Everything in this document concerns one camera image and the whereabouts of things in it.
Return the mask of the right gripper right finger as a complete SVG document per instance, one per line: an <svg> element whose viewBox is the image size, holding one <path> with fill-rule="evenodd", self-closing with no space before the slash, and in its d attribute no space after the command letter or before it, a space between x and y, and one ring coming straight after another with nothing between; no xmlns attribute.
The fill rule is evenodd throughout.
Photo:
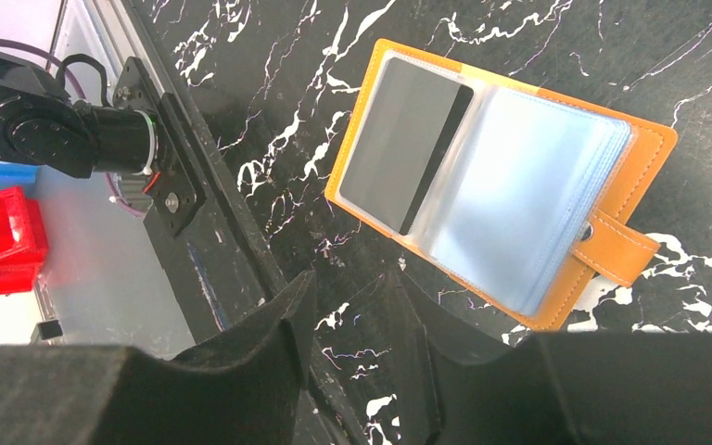
<svg viewBox="0 0 712 445"><path fill-rule="evenodd" d="M712 334L547 332L514 347L387 280L404 444L712 444Z"/></svg>

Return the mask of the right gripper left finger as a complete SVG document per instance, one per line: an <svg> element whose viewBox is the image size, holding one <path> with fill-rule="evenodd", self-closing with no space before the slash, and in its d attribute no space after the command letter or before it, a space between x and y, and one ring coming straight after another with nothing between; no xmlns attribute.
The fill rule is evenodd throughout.
<svg viewBox="0 0 712 445"><path fill-rule="evenodd" d="M312 271L162 360L134 347L0 346L0 444L289 444L308 385Z"/></svg>

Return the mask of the orange card holder wallet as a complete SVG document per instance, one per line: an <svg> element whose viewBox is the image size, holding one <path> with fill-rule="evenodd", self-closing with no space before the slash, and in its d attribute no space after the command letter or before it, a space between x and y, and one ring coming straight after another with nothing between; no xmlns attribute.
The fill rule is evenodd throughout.
<svg viewBox="0 0 712 445"><path fill-rule="evenodd" d="M408 235L339 193L393 57L475 91ZM593 276L631 286L658 251L628 221L677 140L666 125L381 39L324 194L519 323L555 330Z"/></svg>

